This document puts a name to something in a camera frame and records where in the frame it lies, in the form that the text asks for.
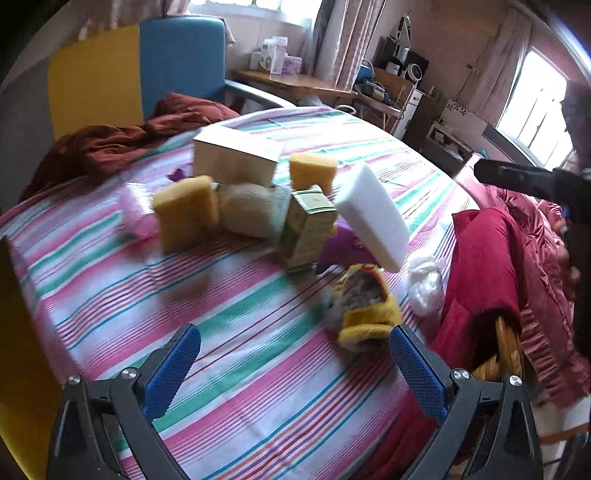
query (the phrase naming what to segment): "yellow panel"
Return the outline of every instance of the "yellow panel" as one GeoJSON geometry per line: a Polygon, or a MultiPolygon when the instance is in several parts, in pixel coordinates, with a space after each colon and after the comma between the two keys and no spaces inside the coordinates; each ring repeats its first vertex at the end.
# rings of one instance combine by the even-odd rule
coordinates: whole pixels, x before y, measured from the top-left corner
{"type": "Polygon", "coordinates": [[[49,64],[48,95],[56,139],[88,125],[141,124],[139,26],[60,49],[49,64]]]}
{"type": "Polygon", "coordinates": [[[61,388],[33,330],[6,237],[0,241],[0,310],[0,436],[26,476],[44,480],[61,388]]]}

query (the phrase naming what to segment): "blue headboard panel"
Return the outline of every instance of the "blue headboard panel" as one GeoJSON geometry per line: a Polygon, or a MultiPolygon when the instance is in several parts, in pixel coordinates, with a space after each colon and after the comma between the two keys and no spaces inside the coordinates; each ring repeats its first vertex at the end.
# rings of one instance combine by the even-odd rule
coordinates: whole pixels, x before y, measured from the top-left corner
{"type": "Polygon", "coordinates": [[[220,19],[172,17],[139,27],[144,119],[171,92],[223,102],[226,34],[220,19]]]}

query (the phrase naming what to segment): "bright window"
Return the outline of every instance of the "bright window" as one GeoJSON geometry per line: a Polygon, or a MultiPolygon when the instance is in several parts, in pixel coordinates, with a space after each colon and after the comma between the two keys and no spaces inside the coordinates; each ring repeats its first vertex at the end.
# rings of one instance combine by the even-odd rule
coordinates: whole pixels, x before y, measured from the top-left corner
{"type": "Polygon", "coordinates": [[[547,169],[560,166],[573,149],[562,115],[567,80],[531,51],[498,129],[547,169]]]}
{"type": "Polygon", "coordinates": [[[316,18],[322,0],[191,0],[193,5],[225,4],[282,12],[296,18],[316,18]]]}

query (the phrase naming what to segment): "striped bedsheet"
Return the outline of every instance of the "striped bedsheet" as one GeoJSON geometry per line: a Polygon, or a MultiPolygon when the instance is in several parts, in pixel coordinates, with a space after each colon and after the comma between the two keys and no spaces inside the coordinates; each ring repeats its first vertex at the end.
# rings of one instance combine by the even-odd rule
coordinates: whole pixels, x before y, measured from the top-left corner
{"type": "MultiPolygon", "coordinates": [[[[275,182],[289,182],[288,155],[339,159],[338,191],[351,165],[366,161],[411,231],[411,249],[444,259],[455,239],[452,213],[476,208],[467,193],[402,142],[326,107],[275,109],[225,122],[280,141],[275,182]]],[[[0,218],[34,326],[57,378],[87,380],[140,365],[183,323],[199,326],[202,349],[168,413],[154,422],[193,479],[346,478],[397,415],[405,390],[387,352],[354,355],[323,328],[338,274],[288,275],[267,243],[223,234],[182,254],[162,256],[154,241],[124,228],[121,184],[157,189],[191,163],[192,135],[175,137],[118,177],[92,189],[75,180],[0,218]]],[[[404,320],[404,272],[389,274],[404,320]]],[[[127,474],[143,478],[123,437],[127,474]]]]}

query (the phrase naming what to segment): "metal screw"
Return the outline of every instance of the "metal screw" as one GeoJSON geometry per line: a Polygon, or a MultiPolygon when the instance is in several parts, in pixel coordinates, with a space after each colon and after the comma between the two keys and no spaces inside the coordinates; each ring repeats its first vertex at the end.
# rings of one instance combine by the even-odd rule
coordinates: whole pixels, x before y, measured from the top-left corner
{"type": "Polygon", "coordinates": [[[124,368],[121,372],[121,376],[123,380],[133,380],[135,377],[138,376],[138,371],[135,368],[124,368]]]}
{"type": "Polygon", "coordinates": [[[80,383],[80,380],[81,380],[80,375],[74,374],[70,378],[68,378],[68,383],[70,385],[77,385],[80,383]]]}
{"type": "Polygon", "coordinates": [[[509,383],[514,387],[520,387],[523,382],[517,375],[511,375],[509,377],[509,383]]]}
{"type": "Polygon", "coordinates": [[[453,378],[456,380],[468,380],[470,378],[470,374],[463,368],[458,368],[457,370],[453,371],[453,378]]]}

